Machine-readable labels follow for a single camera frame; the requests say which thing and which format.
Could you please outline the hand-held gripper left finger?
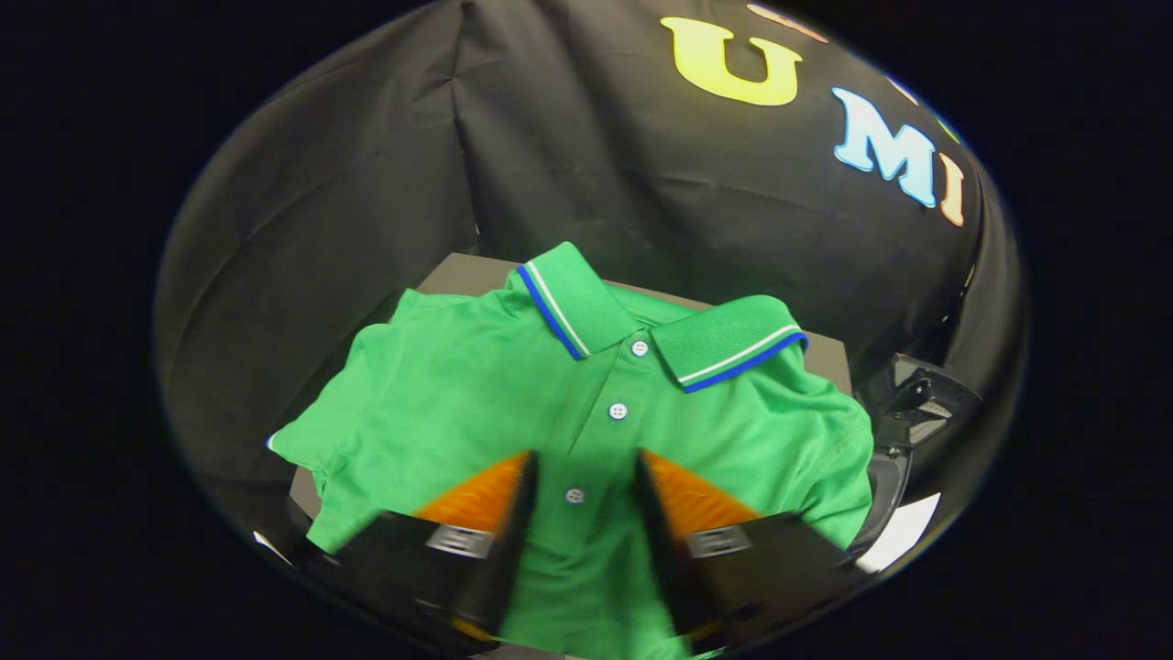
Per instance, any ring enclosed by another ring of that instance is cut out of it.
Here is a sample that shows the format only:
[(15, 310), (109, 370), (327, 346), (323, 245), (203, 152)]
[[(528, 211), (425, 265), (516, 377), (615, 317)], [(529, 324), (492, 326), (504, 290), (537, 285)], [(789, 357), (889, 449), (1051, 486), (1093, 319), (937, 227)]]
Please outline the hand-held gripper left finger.
[(414, 513), (381, 512), (335, 551), (364, 606), (449, 644), (494, 644), (540, 494), (533, 450), (482, 469)]

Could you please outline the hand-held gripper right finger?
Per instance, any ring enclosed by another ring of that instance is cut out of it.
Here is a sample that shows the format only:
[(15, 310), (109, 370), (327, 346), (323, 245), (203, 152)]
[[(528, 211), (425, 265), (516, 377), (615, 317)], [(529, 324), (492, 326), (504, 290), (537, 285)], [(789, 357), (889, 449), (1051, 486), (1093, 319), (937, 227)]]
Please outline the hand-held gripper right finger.
[(754, 512), (646, 448), (632, 487), (662, 601), (696, 655), (769, 642), (861, 588), (850, 553), (799, 515)]

